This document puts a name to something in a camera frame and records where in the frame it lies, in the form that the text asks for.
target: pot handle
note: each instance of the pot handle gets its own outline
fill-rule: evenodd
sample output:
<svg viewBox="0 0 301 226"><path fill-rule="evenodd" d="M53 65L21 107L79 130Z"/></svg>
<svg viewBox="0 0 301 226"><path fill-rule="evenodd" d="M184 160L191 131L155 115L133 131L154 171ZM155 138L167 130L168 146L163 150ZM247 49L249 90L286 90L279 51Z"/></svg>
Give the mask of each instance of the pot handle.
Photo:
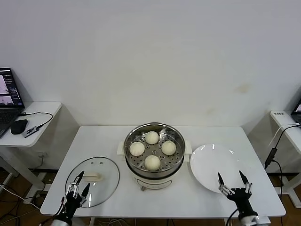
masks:
<svg viewBox="0 0 301 226"><path fill-rule="evenodd" d="M124 152L123 152L123 142L120 142L119 145L118 145L117 155L123 155L123 156L124 156Z"/></svg>
<svg viewBox="0 0 301 226"><path fill-rule="evenodd" d="M192 148L191 144L188 140L185 140L185 153L184 153L184 161L189 162L190 161L190 154L192 154Z"/></svg>

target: floor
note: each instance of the floor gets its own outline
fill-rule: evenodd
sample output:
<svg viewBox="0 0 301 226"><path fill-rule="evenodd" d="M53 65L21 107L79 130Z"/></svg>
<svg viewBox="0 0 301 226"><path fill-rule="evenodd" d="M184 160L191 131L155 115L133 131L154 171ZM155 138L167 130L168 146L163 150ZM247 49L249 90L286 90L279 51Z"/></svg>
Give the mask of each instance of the floor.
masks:
<svg viewBox="0 0 301 226"><path fill-rule="evenodd" d="M0 171L0 183L2 183L8 175L5 171ZM55 178L55 173L48 173L44 178L45 183L51 184ZM270 177L274 186L280 185L278 177ZM8 184L13 192L16 192L19 196L25 196L31 187L31 184L22 176L11 179ZM297 195L301 198L301 186L296 189ZM46 192L40 194L39 198L36 198L35 204L37 206L42 205ZM290 198L287 195L283 195L283 203L286 208L286 215L283 217L284 226L301 226L301 209L296 209ZM15 216L20 216L29 211L31 213L20 217L19 219L12 219ZM18 202L18 198L4 191L0 194L0 226L38 226L39 223L48 219L48 216L43 216L38 210L23 202ZM89 224L90 218L82 219L85 224ZM271 226L281 226L280 218L271 218ZM110 219L97 218L95 225L107 226ZM134 226L135 219L124 219L119 222L110 224L110 226ZM224 226L222 219L173 219L169 220L169 226ZM233 226L237 225L237 220L233 220ZM136 226L167 226L167 219L137 219Z"/></svg>

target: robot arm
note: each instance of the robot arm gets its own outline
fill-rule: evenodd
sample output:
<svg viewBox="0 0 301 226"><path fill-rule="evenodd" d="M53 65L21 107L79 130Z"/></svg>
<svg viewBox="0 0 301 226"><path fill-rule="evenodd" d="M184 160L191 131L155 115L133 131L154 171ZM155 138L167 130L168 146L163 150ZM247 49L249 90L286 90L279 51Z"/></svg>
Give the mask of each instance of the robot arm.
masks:
<svg viewBox="0 0 301 226"><path fill-rule="evenodd" d="M252 209L252 206L249 202L249 198L252 195L252 183L249 183L248 179L241 171L239 171L239 174L245 187L227 187L224 184L220 173L218 173L218 182L220 184L219 190L229 200L235 202L239 212L238 219L242 226L267 226L265 223L260 223L261 220L259 219L258 214Z"/></svg>
<svg viewBox="0 0 301 226"><path fill-rule="evenodd" d="M219 190L229 200L234 201L239 211L238 219L242 226L267 226L265 223L261 223L258 214L252 209L249 202L249 198L252 195L251 188L252 183L249 183L246 176L239 171L240 177L245 187L229 188L224 184L224 181L218 173ZM77 208L87 200L90 184L87 184L82 194L79 195L79 183L84 176L82 171L73 182L70 183L66 192L67 202L63 205L63 209L60 213L54 217L51 226L72 226L72 218Z"/></svg>
<svg viewBox="0 0 301 226"><path fill-rule="evenodd" d="M82 204L87 200L89 193L90 183L84 188L81 195L79 195L79 183L84 176L82 171L73 182L71 182L66 192L66 203L63 205L61 212L54 217L51 226L72 226L72 218L77 208L81 207Z"/></svg>

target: small white table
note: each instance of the small white table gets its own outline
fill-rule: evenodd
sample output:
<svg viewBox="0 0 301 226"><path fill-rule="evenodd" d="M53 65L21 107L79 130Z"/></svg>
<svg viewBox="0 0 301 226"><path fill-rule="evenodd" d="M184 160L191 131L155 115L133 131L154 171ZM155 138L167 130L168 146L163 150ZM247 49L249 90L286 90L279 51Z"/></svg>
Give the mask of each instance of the small white table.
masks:
<svg viewBox="0 0 301 226"><path fill-rule="evenodd" d="M124 157L116 154L120 141L123 141L133 128L80 127L43 202L41 213L55 214L61 198L65 195L65 183L69 173L82 161L100 156L112 159L119 167L119 185L107 201L92 208L78 209L75 212L76 217L228 218L236 209L234 202L203 187L192 175L187 162L183 163L169 187L141 191L140 186L133 180ZM285 214L273 185L241 127L176 128L186 140L190 141L193 150L203 144L219 143L239 152L239 158L248 165L244 174L253 183L250 203L254 211L260 216L269 217Z"/></svg>
<svg viewBox="0 0 301 226"><path fill-rule="evenodd" d="M282 130L291 126L288 124L296 123L295 120L290 116L290 113L286 111L271 111L270 115L272 119L277 123L278 126L284 126ZM288 140L292 143L292 145L296 148L298 153L301 154L301 128L290 128L287 129L284 134L287 136ZM294 188L301 184L301 173L295 176L290 181L287 180L286 177L282 178L283 187L282 194L288 194L296 208L301 208L301 201L297 196ZM276 191L280 194L280 187L276 187Z"/></svg>
<svg viewBox="0 0 301 226"><path fill-rule="evenodd" d="M26 113L34 113L34 112L47 112L51 113L53 117L55 117L56 113L61 108L60 102L25 102L25 110ZM39 126L46 122L50 118L50 115L47 114L35 114L28 116L20 116L18 119L27 119L28 124L26 125L26 129L30 129L33 126ZM38 177L36 177L22 162L22 160L18 159L11 150L12 147L31 147L36 144L38 139L41 137L49 123L42 126L39 131L30 135L27 138L24 138L22 134L13 135L10 132L10 129L6 131L4 136L0 138L0 156L18 173L20 173L24 178L26 178L33 185L30 189L27 197L32 197L36 193L37 190L42 190L44 187L44 183L41 181L45 173L40 173ZM48 191L50 185L46 185L44 190Z"/></svg>

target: pot lid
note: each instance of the pot lid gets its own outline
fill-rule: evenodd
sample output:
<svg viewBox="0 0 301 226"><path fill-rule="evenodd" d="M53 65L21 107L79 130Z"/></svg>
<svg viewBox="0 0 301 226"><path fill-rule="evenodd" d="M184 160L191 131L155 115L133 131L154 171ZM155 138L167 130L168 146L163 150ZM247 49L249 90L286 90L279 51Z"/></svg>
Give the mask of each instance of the pot lid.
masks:
<svg viewBox="0 0 301 226"><path fill-rule="evenodd" d="M115 162L105 157L95 157L84 160L69 174L65 190L78 174L85 172L79 184L79 194L90 183L87 201L82 205L89 208L106 201L115 192L119 183L119 169Z"/></svg>

